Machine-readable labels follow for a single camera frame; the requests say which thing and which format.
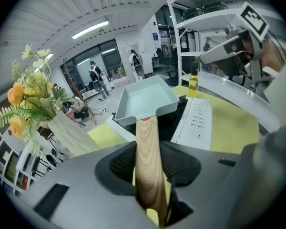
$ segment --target shelf unit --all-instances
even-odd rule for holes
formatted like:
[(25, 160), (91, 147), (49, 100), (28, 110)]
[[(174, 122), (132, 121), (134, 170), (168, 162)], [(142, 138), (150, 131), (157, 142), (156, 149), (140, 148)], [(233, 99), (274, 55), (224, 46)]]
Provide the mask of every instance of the shelf unit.
[[(6, 192), (10, 192), (16, 196), (20, 196), (31, 184), (31, 180), (36, 180), (31, 175), (32, 167), (36, 160), (36, 156), (32, 156), (30, 162), (29, 173), (23, 170), (17, 170), (19, 153), (10, 145), (9, 141), (0, 133), (0, 184)], [(21, 177), (26, 176), (27, 185), (24, 187), (22, 183), (17, 184)]]
[[(196, 31), (198, 33), (199, 47), (197, 49), (201, 49), (200, 46), (200, 33), (206, 31), (222, 31), (227, 25), (231, 24), (235, 15), (238, 13), (239, 9), (226, 9), (214, 11), (206, 14), (202, 14), (196, 16), (194, 18), (190, 18), (181, 23), (176, 23), (176, 16), (173, 9), (173, 3), (177, 0), (166, 0), (167, 5), (169, 7), (175, 35), (179, 35), (179, 29), (184, 28), (185, 31)], [(274, 11), (266, 10), (266, 9), (256, 9), (258, 13), (260, 13), (265, 20), (267, 20), (270, 24), (270, 31), (277, 31), (276, 28), (282, 29), (286, 26), (284, 19), (280, 14)], [(180, 40), (176, 40), (177, 44), (177, 53), (178, 53), (178, 83), (181, 85), (182, 80), (182, 57), (186, 56), (199, 56), (203, 52), (181, 52)]]

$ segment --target light blue tray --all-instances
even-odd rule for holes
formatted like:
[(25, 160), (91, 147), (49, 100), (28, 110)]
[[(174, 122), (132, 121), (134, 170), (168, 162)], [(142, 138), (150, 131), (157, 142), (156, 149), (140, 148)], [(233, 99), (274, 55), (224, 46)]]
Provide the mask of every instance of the light blue tray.
[(115, 120), (130, 125), (151, 116), (177, 110), (179, 98), (158, 75), (126, 86), (123, 89)]

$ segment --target artificial flower bouquet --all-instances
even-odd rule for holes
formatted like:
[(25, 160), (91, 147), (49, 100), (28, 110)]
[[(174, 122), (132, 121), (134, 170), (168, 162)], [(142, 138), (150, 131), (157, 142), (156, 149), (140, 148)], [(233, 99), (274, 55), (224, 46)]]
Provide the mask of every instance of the artificial flower bouquet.
[(22, 59), (33, 57), (37, 60), (22, 73), (21, 65), (16, 61), (12, 63), (15, 84), (8, 91), (11, 107), (0, 110), (0, 128), (9, 122), (12, 133), (39, 156), (42, 152), (35, 136), (40, 124), (53, 119), (63, 102), (73, 101), (65, 89), (57, 91), (48, 81), (51, 69), (46, 56), (50, 53), (49, 49), (32, 52), (31, 46), (26, 45)]

